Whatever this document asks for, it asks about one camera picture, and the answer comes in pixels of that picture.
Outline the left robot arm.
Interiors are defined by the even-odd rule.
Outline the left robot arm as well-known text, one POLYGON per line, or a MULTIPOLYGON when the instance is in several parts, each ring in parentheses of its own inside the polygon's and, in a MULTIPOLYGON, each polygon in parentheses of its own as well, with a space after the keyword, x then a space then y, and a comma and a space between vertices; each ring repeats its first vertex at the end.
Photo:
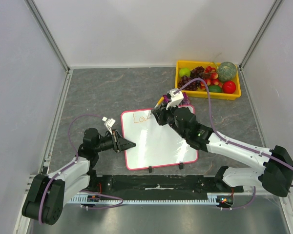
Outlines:
POLYGON ((95 128, 86 129, 83 143, 68 164, 53 173, 38 174, 33 178, 22 216, 40 224, 54 225, 71 198, 83 189, 91 192, 97 188, 93 167, 100 152, 113 150, 119 153, 134 147, 136 143, 123 138, 117 130, 101 136, 95 128))

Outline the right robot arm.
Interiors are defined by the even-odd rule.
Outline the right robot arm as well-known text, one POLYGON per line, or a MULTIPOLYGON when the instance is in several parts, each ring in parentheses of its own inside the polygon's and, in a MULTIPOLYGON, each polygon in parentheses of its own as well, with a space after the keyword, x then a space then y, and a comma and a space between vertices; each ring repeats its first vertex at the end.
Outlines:
POLYGON ((246 165, 245 168, 221 167, 214 179, 216 190, 225 192, 237 186, 261 186, 278 197, 288 195, 293 181, 293 160, 284 147, 257 147, 227 137, 199 123, 186 107, 161 104, 151 113, 160 126, 168 125, 191 148, 223 155, 246 165))

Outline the pink framed whiteboard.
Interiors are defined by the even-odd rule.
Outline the pink framed whiteboard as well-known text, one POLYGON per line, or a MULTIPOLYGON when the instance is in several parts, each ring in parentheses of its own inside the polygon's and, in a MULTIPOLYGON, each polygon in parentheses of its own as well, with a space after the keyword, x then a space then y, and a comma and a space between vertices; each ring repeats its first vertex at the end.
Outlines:
POLYGON ((149 109, 125 111, 121 114, 123 137, 136 144, 125 150, 126 167, 142 170, 180 163, 193 163, 199 158, 168 125, 160 126, 149 109))

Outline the orange capped marker pen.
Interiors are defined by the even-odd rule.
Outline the orange capped marker pen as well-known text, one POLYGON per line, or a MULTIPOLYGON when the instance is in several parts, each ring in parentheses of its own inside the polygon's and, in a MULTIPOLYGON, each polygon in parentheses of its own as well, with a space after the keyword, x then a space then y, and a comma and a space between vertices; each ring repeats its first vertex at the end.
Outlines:
MULTIPOLYGON (((163 101, 164 101, 164 97, 162 96, 153 108, 156 109, 157 107, 159 107, 163 103, 163 101)), ((152 112, 150 111, 147 117, 149 118, 151 115, 152 115, 152 112)))

